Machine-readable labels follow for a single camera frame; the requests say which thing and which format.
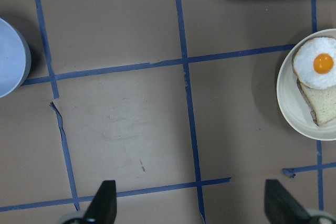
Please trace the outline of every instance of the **orange yolk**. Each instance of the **orange yolk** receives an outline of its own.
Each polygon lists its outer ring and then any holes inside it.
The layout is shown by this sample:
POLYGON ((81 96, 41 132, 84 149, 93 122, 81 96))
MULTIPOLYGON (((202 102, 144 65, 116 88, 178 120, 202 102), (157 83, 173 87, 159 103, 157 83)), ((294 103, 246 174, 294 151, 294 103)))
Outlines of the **orange yolk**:
POLYGON ((328 73, 334 66, 334 61, 329 54, 319 54, 314 60, 314 70, 317 73, 328 73))

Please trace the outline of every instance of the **plate with food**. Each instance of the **plate with food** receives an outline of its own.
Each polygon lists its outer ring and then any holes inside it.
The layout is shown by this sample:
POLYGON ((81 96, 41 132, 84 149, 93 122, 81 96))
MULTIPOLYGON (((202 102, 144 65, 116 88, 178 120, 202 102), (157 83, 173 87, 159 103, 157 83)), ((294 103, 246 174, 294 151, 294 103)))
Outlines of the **plate with food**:
POLYGON ((300 41, 282 63, 277 99, 287 122, 316 140, 336 140, 336 29, 300 41))

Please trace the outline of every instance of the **bowl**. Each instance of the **bowl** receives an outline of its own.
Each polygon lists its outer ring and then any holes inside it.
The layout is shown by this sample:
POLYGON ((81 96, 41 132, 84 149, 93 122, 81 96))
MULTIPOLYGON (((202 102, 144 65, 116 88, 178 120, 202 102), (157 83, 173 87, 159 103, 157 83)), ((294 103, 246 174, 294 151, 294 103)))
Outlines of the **bowl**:
POLYGON ((287 122, 299 133, 315 140, 336 140, 336 120, 317 126, 311 117, 310 108, 297 87, 293 72, 292 58, 309 39, 330 37, 336 39, 336 29, 318 31, 300 41, 288 53, 282 63, 277 79, 277 99, 280 110, 287 122))
POLYGON ((0 18, 0 98, 25 81, 31 60, 26 40, 13 26, 0 18))

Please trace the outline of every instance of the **plate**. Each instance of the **plate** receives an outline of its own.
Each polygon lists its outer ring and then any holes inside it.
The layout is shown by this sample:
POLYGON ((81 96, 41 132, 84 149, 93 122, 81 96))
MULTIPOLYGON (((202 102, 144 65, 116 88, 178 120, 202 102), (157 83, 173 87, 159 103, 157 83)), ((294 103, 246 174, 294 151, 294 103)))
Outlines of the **plate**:
POLYGON ((309 39, 330 37, 336 39, 336 29, 318 31, 300 41, 288 53, 282 63, 277 79, 277 99, 287 122, 299 133, 316 140, 336 140, 336 120, 317 126, 310 115, 310 108, 297 87, 292 68, 292 56, 309 39))

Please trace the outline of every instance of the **egg white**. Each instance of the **egg white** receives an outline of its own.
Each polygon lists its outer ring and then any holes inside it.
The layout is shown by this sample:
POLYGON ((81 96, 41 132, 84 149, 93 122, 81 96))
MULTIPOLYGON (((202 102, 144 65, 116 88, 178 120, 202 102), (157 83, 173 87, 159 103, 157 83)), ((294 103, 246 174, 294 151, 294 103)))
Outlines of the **egg white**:
POLYGON ((298 79, 313 89, 326 89, 336 85, 336 39, 314 38, 308 40, 296 53, 293 69, 298 79), (334 66, 328 73, 320 74, 314 70, 314 60, 319 54, 329 54, 334 66))

